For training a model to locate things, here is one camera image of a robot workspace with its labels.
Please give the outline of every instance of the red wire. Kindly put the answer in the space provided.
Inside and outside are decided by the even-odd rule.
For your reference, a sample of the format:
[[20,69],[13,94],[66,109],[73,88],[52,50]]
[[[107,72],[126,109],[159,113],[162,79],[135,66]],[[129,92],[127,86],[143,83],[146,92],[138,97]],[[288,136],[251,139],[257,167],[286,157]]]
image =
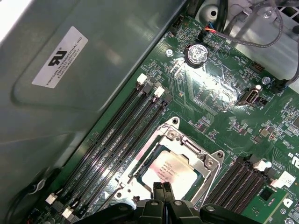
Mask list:
[[210,29],[210,28],[204,28],[204,30],[208,30],[208,31],[210,31],[210,32],[212,32],[212,33],[216,33],[216,30],[214,30],[214,29]]

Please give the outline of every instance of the black connector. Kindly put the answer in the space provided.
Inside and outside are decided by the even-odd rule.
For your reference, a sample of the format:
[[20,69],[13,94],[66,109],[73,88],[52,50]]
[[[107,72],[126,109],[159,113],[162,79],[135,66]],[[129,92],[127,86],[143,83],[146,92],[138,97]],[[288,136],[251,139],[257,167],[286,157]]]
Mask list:
[[196,42],[200,42],[200,43],[202,43],[202,42],[204,41],[204,38],[206,37],[206,35],[207,35],[208,33],[209,33],[208,31],[202,29],[202,30],[200,31],[200,33],[198,34],[198,36],[196,37],[195,41],[196,41]]
[[286,79],[282,79],[282,80],[275,80],[275,82],[273,83],[270,91],[274,94],[278,94],[281,93],[283,90],[286,89],[286,83],[288,80]]
[[184,16],[179,15],[178,18],[175,20],[175,22],[172,24],[172,26],[170,27],[170,32],[173,35],[176,35],[178,30],[181,28],[182,24],[183,24],[183,19]]
[[258,97],[255,100],[255,104],[258,106],[266,106],[268,101],[264,97]]

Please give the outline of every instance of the cable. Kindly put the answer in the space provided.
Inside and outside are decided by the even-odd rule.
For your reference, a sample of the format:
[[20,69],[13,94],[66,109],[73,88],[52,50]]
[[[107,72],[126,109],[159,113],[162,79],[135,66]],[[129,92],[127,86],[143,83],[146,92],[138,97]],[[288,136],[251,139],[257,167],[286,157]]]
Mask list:
[[228,0],[220,0],[216,22],[214,27],[216,31],[223,32],[226,20],[228,18]]
[[[277,6],[280,6],[280,7],[298,7],[299,6],[299,1],[295,1],[295,0],[279,0],[279,1],[276,1],[276,5]],[[260,2],[258,4],[255,4],[255,5],[252,5],[250,6],[250,9],[252,9],[253,11],[258,11],[259,9],[261,8],[264,8],[264,7],[269,7],[270,4],[269,4],[269,1],[263,1],[263,2]],[[226,29],[224,30],[224,34],[226,35],[229,35],[233,29],[233,27],[235,26],[235,24],[237,23],[238,19],[240,19],[242,16],[245,16],[245,14],[242,12],[240,12],[239,14],[235,15],[231,21],[229,22],[229,24],[227,25]]]
[[13,200],[13,202],[11,203],[6,216],[5,216],[5,224],[11,224],[12,222],[12,218],[14,216],[14,213],[18,207],[18,205],[21,203],[21,201],[25,198],[26,195],[30,194],[31,192],[33,192],[35,190],[34,185],[29,185],[26,188],[24,188],[23,190],[21,190],[15,197],[15,199]]
[[220,33],[219,31],[215,31],[214,33],[219,36],[219,37],[222,37],[224,39],[227,39],[227,40],[230,40],[230,41],[233,41],[233,42],[236,42],[236,43],[239,43],[239,44],[242,44],[242,45],[247,45],[247,46],[255,46],[255,47],[258,47],[258,48],[267,48],[267,47],[270,47],[272,46],[273,44],[275,44],[281,37],[282,35],[282,31],[283,31],[283,28],[284,28],[284,22],[282,20],[282,17],[280,15],[280,11],[279,9],[277,8],[276,6],[276,3],[274,0],[269,0],[269,3],[270,5],[272,6],[274,12],[276,13],[277,15],[277,19],[278,19],[278,22],[279,22],[279,30],[278,30],[278,35],[277,37],[271,41],[270,43],[268,44],[258,44],[258,43],[253,43],[253,42],[249,42],[249,41],[242,41],[242,40],[239,40],[239,39],[236,39],[236,38],[233,38],[233,37],[230,37],[228,35],[225,35],[225,34],[222,34]]
[[[298,49],[298,58],[299,58],[299,40],[297,41],[297,43],[298,43],[297,44],[297,49]],[[298,78],[299,78],[299,60],[298,60],[297,70],[295,72],[295,75],[293,76],[293,78],[291,78],[290,80],[288,80],[285,85],[289,86],[290,84],[296,82],[298,80]]]

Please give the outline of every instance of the cpu socket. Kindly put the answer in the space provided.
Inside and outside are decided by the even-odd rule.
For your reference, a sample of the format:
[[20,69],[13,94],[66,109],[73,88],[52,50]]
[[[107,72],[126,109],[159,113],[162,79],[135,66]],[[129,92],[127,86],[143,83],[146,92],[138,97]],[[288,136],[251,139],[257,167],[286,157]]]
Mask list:
[[194,205],[207,196],[224,152],[208,153],[180,132],[179,124],[173,117],[155,130],[121,176],[116,199],[149,199],[154,182],[170,182],[176,199]]

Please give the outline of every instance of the foxconn label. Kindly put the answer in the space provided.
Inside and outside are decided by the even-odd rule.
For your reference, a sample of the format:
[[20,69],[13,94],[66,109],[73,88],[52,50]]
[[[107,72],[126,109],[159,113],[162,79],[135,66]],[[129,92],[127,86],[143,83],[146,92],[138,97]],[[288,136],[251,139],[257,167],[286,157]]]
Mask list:
[[32,84],[55,88],[87,42],[86,37],[76,28],[71,27],[34,78]]

